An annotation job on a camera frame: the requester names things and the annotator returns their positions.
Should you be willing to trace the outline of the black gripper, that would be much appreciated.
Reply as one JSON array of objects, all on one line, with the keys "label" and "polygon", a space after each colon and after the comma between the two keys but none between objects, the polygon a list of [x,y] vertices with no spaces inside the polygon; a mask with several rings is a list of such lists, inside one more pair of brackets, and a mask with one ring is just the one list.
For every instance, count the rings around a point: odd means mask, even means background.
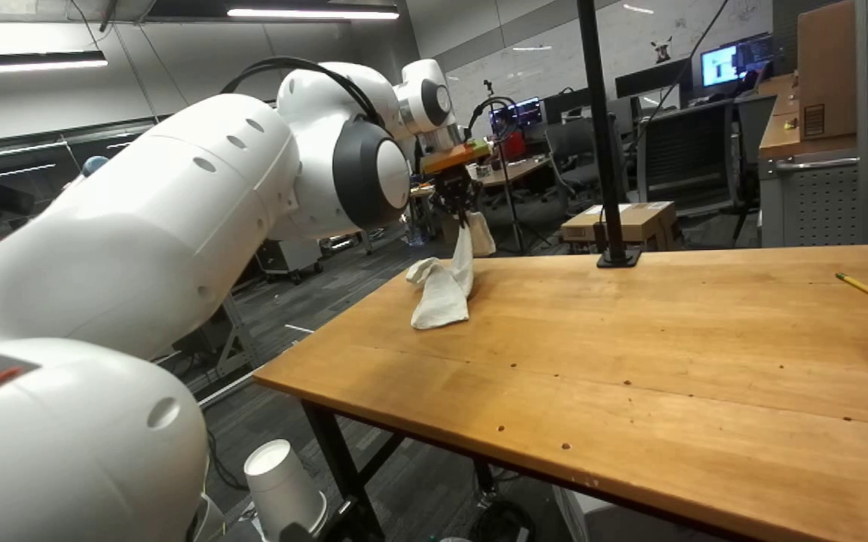
[{"label": "black gripper", "polygon": [[421,178],[434,185],[437,206],[459,224],[468,224],[468,208],[472,200],[472,182],[468,174],[470,164],[489,158],[486,144],[454,144],[421,159]]}]

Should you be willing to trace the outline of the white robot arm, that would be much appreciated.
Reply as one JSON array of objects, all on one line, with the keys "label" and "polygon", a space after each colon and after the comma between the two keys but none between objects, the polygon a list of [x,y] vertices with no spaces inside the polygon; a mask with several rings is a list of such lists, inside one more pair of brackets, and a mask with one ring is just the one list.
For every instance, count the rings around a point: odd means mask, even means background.
[{"label": "white robot arm", "polygon": [[208,424],[160,356],[267,242],[397,219],[415,139],[452,144],[445,76],[277,58],[74,178],[0,242],[0,542],[220,542]]}]

